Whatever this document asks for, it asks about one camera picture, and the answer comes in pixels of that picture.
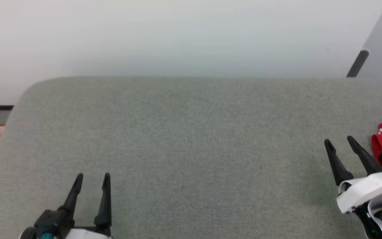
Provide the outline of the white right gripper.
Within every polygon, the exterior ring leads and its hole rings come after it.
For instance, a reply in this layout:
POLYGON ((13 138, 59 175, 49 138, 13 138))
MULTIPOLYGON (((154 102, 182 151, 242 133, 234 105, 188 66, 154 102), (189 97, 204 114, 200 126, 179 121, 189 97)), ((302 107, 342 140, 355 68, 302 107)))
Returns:
POLYGON ((367 239, 382 239, 382 167, 353 136, 347 136, 347 140, 368 176, 354 179, 338 158, 332 142, 324 140, 334 181, 339 187, 338 207, 341 213, 358 217, 367 239))

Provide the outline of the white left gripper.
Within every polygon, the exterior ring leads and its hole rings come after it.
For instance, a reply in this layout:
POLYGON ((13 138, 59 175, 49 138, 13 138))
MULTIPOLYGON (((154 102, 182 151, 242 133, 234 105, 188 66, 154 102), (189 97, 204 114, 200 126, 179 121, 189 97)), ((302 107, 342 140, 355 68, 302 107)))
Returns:
MULTIPOLYGON (((66 228, 64 239, 114 239, 111 236, 112 226, 112 197, 110 174, 104 175, 102 183, 102 197, 97 216, 94 218, 94 227, 75 227, 74 213, 78 195, 81 192, 83 183, 83 174, 79 173, 73 183, 65 203, 58 208, 58 211, 64 211, 68 217, 65 221, 66 228)), ((27 227, 20 234, 19 239, 37 239, 34 226, 27 227)))

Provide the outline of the dark grey bar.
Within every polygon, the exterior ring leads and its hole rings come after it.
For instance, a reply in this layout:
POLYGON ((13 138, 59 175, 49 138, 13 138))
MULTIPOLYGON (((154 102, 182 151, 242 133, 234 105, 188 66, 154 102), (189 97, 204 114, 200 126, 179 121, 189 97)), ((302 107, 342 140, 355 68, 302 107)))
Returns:
POLYGON ((358 56, 356 57, 354 63, 352 64, 346 77, 347 78, 357 77, 368 57, 369 57, 369 51, 366 49, 361 50, 358 56))

